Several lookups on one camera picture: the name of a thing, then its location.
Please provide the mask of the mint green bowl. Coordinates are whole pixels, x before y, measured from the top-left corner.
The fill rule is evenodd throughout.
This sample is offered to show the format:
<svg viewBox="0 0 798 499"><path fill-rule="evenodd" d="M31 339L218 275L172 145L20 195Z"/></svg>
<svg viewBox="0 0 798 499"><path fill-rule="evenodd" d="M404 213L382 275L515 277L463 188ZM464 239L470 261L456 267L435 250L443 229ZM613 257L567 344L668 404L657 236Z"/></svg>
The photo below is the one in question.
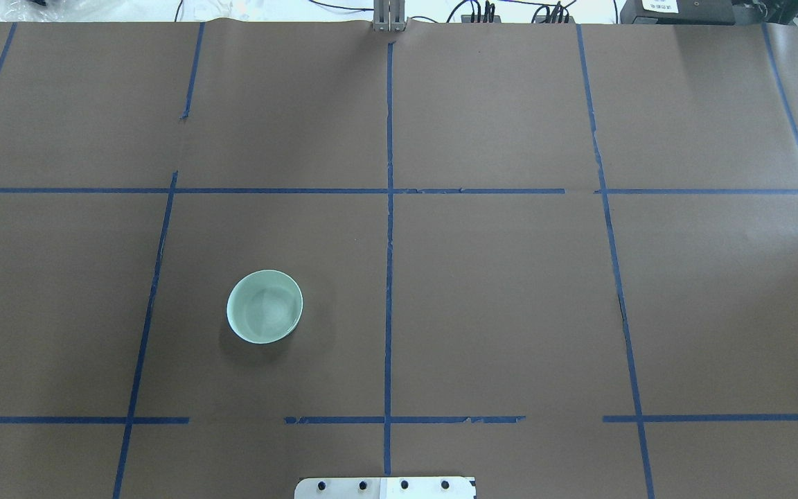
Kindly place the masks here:
<svg viewBox="0 0 798 499"><path fill-rule="evenodd" d="M292 276L259 270L241 278L226 302L232 332L250 344L276 343L295 331L304 307L302 290Z"/></svg>

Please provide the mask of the black computer box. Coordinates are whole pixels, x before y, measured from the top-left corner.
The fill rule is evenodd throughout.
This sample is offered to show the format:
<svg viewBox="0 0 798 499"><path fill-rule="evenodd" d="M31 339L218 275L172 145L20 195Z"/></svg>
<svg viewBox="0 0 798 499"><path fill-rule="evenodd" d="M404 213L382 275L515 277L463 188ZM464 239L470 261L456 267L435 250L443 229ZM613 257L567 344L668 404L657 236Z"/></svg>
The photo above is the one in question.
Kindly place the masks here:
<svg viewBox="0 0 798 499"><path fill-rule="evenodd" d="M619 12L621 24L712 25L736 23L731 1L627 1Z"/></svg>

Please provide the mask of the crumpled clear plastic wrap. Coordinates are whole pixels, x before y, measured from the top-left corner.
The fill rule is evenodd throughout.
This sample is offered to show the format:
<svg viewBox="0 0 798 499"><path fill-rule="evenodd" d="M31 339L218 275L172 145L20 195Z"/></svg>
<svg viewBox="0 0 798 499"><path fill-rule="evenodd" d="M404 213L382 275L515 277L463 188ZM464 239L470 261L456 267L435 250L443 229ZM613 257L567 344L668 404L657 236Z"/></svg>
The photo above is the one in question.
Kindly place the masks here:
<svg viewBox="0 0 798 499"><path fill-rule="evenodd" d="M123 1L3 1L2 21L86 22L111 14Z"/></svg>

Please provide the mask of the aluminium frame post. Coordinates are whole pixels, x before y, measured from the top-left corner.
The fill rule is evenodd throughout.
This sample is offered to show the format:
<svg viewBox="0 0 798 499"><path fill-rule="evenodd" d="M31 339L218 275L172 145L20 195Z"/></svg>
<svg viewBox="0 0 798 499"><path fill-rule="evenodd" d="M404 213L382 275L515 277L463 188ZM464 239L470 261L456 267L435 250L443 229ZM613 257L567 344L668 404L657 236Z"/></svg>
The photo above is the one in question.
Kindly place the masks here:
<svg viewBox="0 0 798 499"><path fill-rule="evenodd" d="M373 30L377 33L403 32L407 28L405 0L373 1Z"/></svg>

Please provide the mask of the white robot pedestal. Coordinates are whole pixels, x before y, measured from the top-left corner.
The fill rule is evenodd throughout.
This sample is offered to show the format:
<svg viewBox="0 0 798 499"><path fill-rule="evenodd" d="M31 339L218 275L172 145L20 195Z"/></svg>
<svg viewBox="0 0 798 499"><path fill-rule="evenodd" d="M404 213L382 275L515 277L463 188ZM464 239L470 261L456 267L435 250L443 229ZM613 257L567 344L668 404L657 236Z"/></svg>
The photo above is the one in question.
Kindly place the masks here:
<svg viewBox="0 0 798 499"><path fill-rule="evenodd" d="M476 498L463 476L347 477L300 480L294 498Z"/></svg>

